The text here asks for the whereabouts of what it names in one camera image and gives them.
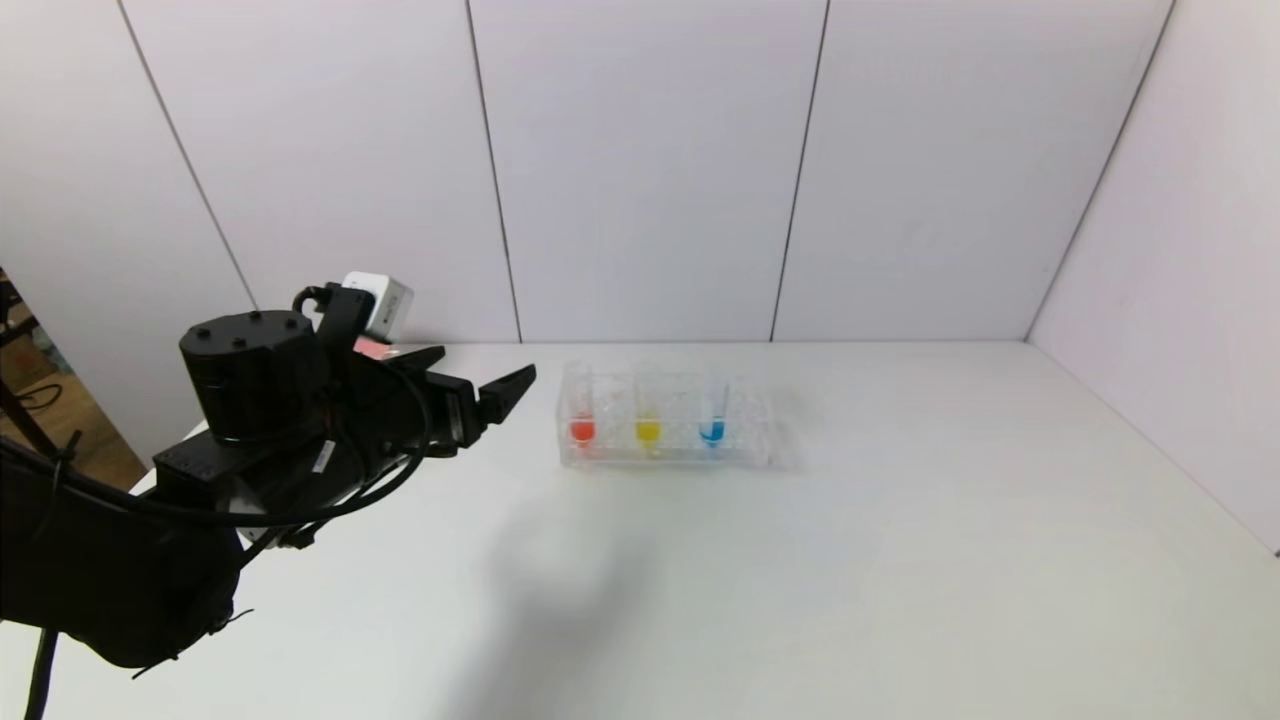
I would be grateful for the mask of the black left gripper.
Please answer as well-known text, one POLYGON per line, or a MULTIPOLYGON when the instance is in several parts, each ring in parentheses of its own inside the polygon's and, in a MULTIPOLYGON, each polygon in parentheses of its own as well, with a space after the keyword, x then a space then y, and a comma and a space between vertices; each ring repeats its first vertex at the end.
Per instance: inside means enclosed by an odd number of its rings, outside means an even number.
POLYGON ((480 419, 502 424, 538 379, 536 365, 529 364, 481 386, 476 400, 470 380, 433 370, 444 357, 438 345, 387 360, 348 359, 348 433, 366 459, 415 448, 424 429, 428 457, 453 457, 479 439, 480 419))

